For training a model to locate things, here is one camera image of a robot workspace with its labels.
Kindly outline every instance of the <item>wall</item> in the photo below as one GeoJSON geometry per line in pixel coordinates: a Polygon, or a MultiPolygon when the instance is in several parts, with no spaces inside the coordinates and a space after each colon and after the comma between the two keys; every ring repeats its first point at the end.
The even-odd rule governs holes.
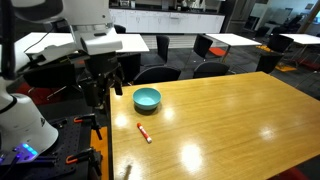
{"type": "Polygon", "coordinates": [[[269,8],[293,8],[290,17],[295,17],[300,13],[308,13],[310,10],[306,10],[305,7],[307,4],[312,3],[316,4],[318,0],[269,0],[268,7],[269,8]]]}
{"type": "Polygon", "coordinates": [[[267,21],[272,18],[272,16],[279,10],[285,8],[293,8],[290,18],[294,18],[296,15],[300,13],[309,13],[311,10],[306,10],[305,7],[307,4],[312,3],[316,4],[318,0],[269,0],[268,8],[261,16],[256,29],[263,26],[267,21]]]}

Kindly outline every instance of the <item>marker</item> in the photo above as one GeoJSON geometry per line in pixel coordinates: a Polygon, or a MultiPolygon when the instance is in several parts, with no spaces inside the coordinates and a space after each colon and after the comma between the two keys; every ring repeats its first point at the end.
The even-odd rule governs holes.
{"type": "Polygon", "coordinates": [[[140,129],[140,132],[142,133],[142,135],[144,136],[144,138],[146,138],[147,142],[150,144],[152,142],[151,137],[148,135],[148,133],[146,132],[146,130],[143,129],[142,125],[140,123],[137,124],[137,127],[140,129]]]}

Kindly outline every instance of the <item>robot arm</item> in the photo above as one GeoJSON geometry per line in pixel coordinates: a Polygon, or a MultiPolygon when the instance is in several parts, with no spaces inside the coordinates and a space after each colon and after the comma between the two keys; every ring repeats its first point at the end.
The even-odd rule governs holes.
{"type": "MultiPolygon", "coordinates": [[[[105,73],[105,75],[101,78],[105,79],[110,76],[110,72],[114,73],[118,67],[114,51],[121,49],[122,43],[116,38],[108,9],[109,0],[0,1],[2,5],[10,7],[8,12],[14,12],[17,17],[26,21],[48,23],[66,19],[70,25],[76,49],[89,54],[91,63],[97,61],[102,64],[99,66],[101,73],[98,72],[98,74],[105,73]]],[[[21,150],[25,148],[18,163],[27,163],[50,148],[58,137],[57,130],[46,122],[29,97],[21,94],[9,95],[5,90],[4,79],[13,80],[14,70],[28,63],[25,56],[15,58],[17,52],[14,51],[12,42],[14,30],[10,29],[13,21],[10,22],[3,24],[7,28],[6,33],[10,36],[7,40],[0,39],[3,45],[2,61],[0,59],[2,69],[0,74],[0,138],[2,140],[0,157],[2,155],[6,157],[5,159],[0,158],[0,166],[10,164],[10,159],[14,159],[15,154],[12,152],[12,147],[18,147],[21,150]]],[[[69,51],[59,53],[64,56],[67,55],[65,54],[67,52],[69,51]]]]}
{"type": "Polygon", "coordinates": [[[116,36],[110,18],[109,0],[11,1],[15,15],[23,20],[49,23],[65,19],[68,22],[75,42],[74,47],[60,53],[54,47],[46,49],[43,55],[49,61],[72,50],[83,50],[89,55],[97,55],[122,49],[122,43],[116,36]]]}

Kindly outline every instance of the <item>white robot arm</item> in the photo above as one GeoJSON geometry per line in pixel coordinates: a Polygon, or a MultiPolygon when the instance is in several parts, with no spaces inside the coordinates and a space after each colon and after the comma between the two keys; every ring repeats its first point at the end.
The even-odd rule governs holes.
{"type": "MultiPolygon", "coordinates": [[[[90,56],[114,54],[112,52],[122,48],[110,18],[109,0],[0,1],[11,1],[15,15],[26,21],[48,23],[66,19],[74,38],[75,50],[83,50],[90,56]]],[[[10,69],[12,65],[17,70],[28,63],[22,52],[13,54],[18,55],[17,63],[14,64],[12,61],[11,64],[1,63],[2,70],[7,66],[10,69]]],[[[0,73],[3,76],[3,78],[0,76],[0,166],[10,164],[15,158],[16,154],[12,152],[14,148],[21,152],[17,163],[31,162],[54,144],[58,132],[46,122],[29,97],[21,94],[9,95],[6,92],[5,79],[13,78],[4,76],[3,72],[0,73]]]]}

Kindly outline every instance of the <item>white table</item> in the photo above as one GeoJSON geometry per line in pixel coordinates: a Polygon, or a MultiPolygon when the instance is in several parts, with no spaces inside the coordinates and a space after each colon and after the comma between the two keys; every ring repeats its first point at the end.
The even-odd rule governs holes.
{"type": "Polygon", "coordinates": [[[302,45],[320,44],[320,38],[309,34],[280,34],[293,39],[295,43],[302,45]]]}
{"type": "MultiPolygon", "coordinates": [[[[46,33],[30,33],[27,36],[19,40],[22,44],[31,46],[38,42],[46,33]]],[[[122,41],[123,48],[117,50],[117,53],[132,53],[132,52],[148,52],[149,48],[143,41],[140,34],[118,34],[117,38],[122,41]]],[[[26,54],[39,53],[44,48],[55,45],[61,46],[73,42],[72,35],[70,33],[50,33],[40,43],[30,48],[26,54]]]]}
{"type": "MultiPolygon", "coordinates": [[[[302,57],[304,51],[306,50],[306,48],[308,47],[308,45],[312,45],[312,44],[320,44],[320,38],[316,37],[316,36],[312,36],[309,34],[280,34],[282,36],[286,36],[289,37],[291,39],[293,39],[293,41],[295,43],[304,45],[304,47],[298,51],[292,58],[291,60],[293,60],[296,56],[298,57],[302,57]]],[[[301,64],[307,57],[305,57],[300,63],[298,63],[297,61],[295,61],[296,63],[296,67],[298,67],[299,64],[301,64]]]]}
{"type": "Polygon", "coordinates": [[[217,39],[225,44],[228,45],[226,54],[223,56],[222,62],[226,61],[226,57],[230,51],[231,46],[259,46],[261,43],[252,41],[250,39],[232,34],[232,33],[226,33],[226,34],[206,34],[210,38],[217,39]]]}

